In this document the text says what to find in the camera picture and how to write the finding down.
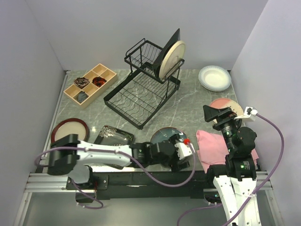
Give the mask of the round red rimmed plate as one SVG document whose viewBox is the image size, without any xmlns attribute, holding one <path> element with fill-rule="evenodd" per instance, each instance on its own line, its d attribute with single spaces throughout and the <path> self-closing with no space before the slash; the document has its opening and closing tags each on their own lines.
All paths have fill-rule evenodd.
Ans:
<svg viewBox="0 0 301 226">
<path fill-rule="evenodd" d="M 78 118 L 68 118 L 61 121 L 52 130 L 50 136 L 51 143 L 69 134 L 77 134 L 79 140 L 88 141 L 90 137 L 90 130 L 83 120 Z"/>
</svg>

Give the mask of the cream round plate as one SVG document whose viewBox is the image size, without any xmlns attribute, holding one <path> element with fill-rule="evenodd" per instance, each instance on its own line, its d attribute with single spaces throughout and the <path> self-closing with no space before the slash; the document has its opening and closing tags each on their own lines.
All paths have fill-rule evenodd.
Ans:
<svg viewBox="0 0 301 226">
<path fill-rule="evenodd" d="M 212 89 L 221 89 L 231 85 L 230 73 L 222 67 L 214 65 L 202 68 L 198 74 L 198 80 Z"/>
</svg>

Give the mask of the white fluted plate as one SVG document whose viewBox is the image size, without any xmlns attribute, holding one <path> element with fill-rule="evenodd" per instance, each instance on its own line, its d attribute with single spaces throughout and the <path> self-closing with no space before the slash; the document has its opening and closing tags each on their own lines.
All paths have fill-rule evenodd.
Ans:
<svg viewBox="0 0 301 226">
<path fill-rule="evenodd" d="M 200 83 L 204 88 L 206 88 L 207 90 L 213 91 L 213 92 L 222 92 L 222 91 L 225 91 L 225 90 L 227 90 L 227 89 L 229 88 L 229 86 L 227 86 L 227 87 L 222 87 L 221 89 L 212 89 L 212 88 L 206 86 L 204 83 L 202 83 L 201 80 L 199 80 L 199 83 Z"/>
</svg>

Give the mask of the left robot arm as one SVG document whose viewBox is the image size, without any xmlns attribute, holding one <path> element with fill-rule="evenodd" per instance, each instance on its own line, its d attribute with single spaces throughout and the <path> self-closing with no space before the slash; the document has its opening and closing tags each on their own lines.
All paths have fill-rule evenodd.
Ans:
<svg viewBox="0 0 301 226">
<path fill-rule="evenodd" d="M 51 144 L 44 153 L 49 155 L 45 165 L 52 176 L 67 175 L 83 189 L 93 186 L 92 164 L 117 165 L 122 168 L 141 168 L 146 172 L 150 165 L 166 165 L 173 172 L 189 167 L 186 159 L 195 156 L 188 139 L 181 140 L 179 134 L 158 143 L 144 142 L 130 145 L 97 145 L 69 134 Z"/>
</svg>

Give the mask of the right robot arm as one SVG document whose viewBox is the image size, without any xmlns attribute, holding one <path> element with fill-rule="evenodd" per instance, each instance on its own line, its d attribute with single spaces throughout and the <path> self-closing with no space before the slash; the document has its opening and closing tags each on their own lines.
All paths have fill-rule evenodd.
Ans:
<svg viewBox="0 0 301 226">
<path fill-rule="evenodd" d="M 257 197 L 252 192 L 257 185 L 256 167 L 252 157 L 256 133 L 243 127 L 243 120 L 254 121 L 257 110 L 247 107 L 242 116 L 230 107 L 217 109 L 203 106 L 206 122 L 215 120 L 213 129 L 222 133 L 228 149 L 225 164 L 210 165 L 206 182 L 216 188 L 229 226 L 261 225 Z"/>
</svg>

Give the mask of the black square floral plate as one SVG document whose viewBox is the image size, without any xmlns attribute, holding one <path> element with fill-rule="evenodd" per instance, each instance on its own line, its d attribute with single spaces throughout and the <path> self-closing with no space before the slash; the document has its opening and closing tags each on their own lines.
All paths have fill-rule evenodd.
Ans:
<svg viewBox="0 0 301 226">
<path fill-rule="evenodd" d="M 109 125 L 104 125 L 95 139 L 94 144 L 122 146 L 130 145 L 134 140 L 135 136 L 129 132 Z"/>
</svg>

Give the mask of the pink and cream plate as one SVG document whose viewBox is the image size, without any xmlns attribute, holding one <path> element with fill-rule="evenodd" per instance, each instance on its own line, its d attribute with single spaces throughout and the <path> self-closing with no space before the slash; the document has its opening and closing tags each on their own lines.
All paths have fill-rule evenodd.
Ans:
<svg viewBox="0 0 301 226">
<path fill-rule="evenodd" d="M 242 116 L 244 114 L 242 107 L 237 102 L 229 98 L 218 98 L 214 100 L 209 106 L 216 109 L 229 107 L 237 116 Z"/>
</svg>

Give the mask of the beige front plate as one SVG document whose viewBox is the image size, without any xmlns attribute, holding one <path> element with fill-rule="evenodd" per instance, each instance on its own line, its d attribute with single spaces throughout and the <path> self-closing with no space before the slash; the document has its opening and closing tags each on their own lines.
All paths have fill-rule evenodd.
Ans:
<svg viewBox="0 0 301 226">
<path fill-rule="evenodd" d="M 159 78 L 161 80 L 168 78 L 172 74 L 173 68 L 177 67 L 179 61 L 183 59 L 185 50 L 186 44 L 182 40 L 177 41 L 169 49 L 160 67 Z"/>
</svg>

